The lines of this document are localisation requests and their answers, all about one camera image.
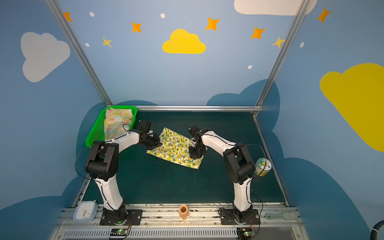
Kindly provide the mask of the lemon print skirt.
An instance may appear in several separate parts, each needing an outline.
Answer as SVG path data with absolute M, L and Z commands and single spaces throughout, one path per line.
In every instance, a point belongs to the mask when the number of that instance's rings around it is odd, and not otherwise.
M 198 159 L 190 157 L 191 139 L 164 127 L 160 134 L 160 142 L 162 143 L 160 147 L 147 150 L 147 154 L 183 167 L 199 169 L 203 157 Z

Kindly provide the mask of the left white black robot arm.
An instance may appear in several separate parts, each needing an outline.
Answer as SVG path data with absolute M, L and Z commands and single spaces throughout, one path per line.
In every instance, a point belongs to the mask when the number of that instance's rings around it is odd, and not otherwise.
M 132 130 L 115 139 L 95 141 L 85 164 L 85 172 L 94 181 L 101 193 L 104 206 L 103 217 L 107 221 L 115 221 L 121 225 L 127 219 L 126 204 L 117 184 L 119 154 L 125 149 L 142 144 L 147 150 L 162 145 L 160 137 L 153 131 Z

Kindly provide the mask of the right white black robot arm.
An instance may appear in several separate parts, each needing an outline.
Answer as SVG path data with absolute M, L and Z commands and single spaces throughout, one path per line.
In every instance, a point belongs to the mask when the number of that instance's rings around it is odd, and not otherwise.
M 248 146 L 230 142 L 209 128 L 199 129 L 197 126 L 192 126 L 189 128 L 189 134 L 192 137 L 192 145 L 189 146 L 189 155 L 192 159 L 207 155 L 208 148 L 224 158 L 227 176 L 234 184 L 234 215 L 238 222 L 243 222 L 253 210 L 250 199 L 251 181 L 256 170 Z

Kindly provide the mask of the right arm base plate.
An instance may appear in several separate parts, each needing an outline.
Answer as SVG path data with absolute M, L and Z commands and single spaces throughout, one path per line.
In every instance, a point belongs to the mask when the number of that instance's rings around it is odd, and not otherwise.
M 251 210 L 250 215 L 240 222 L 236 220 L 233 209 L 219 208 L 221 225 L 259 225 L 261 223 L 258 210 Z

